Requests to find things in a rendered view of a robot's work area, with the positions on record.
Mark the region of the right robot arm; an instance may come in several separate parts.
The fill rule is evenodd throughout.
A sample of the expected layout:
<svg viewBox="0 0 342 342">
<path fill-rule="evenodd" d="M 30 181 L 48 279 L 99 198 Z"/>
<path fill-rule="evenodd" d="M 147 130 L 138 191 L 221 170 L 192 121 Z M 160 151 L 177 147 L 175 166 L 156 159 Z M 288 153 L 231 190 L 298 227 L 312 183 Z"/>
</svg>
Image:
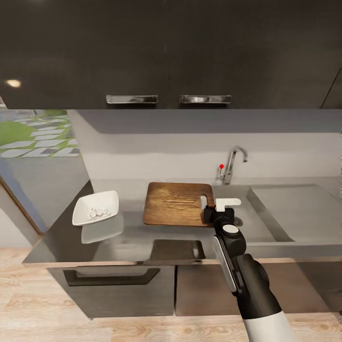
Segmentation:
<svg viewBox="0 0 342 342">
<path fill-rule="evenodd" d="M 235 223 L 234 209 L 238 198 L 220 198 L 215 208 L 205 208 L 204 221 L 213 223 L 213 243 L 228 286 L 237 299 L 249 342 L 300 342 L 289 320 L 270 290 L 263 266 L 250 254 Z"/>
</svg>

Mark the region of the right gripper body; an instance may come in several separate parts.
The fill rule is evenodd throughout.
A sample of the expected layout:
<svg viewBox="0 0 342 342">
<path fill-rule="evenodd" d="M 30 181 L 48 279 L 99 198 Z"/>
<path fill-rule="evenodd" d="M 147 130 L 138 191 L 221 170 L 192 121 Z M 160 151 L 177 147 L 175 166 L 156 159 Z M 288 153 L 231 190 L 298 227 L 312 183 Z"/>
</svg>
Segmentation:
<svg viewBox="0 0 342 342">
<path fill-rule="evenodd" d="M 213 223 L 220 218 L 230 219 L 232 222 L 236 221 L 234 216 L 234 209 L 225 207 L 225 212 L 217 212 L 215 208 L 205 208 L 204 211 L 204 221 L 206 223 Z"/>
</svg>

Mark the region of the cutting board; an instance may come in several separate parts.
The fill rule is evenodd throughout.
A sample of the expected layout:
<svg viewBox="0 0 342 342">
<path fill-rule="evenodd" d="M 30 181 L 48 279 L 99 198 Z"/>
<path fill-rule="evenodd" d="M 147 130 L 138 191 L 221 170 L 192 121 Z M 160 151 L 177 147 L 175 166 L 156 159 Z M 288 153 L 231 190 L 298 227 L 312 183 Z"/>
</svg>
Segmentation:
<svg viewBox="0 0 342 342">
<path fill-rule="evenodd" d="M 215 208 L 209 184 L 151 182 L 143 221 L 154 226 L 214 228 L 204 221 L 201 196 L 207 198 L 207 208 Z"/>
</svg>

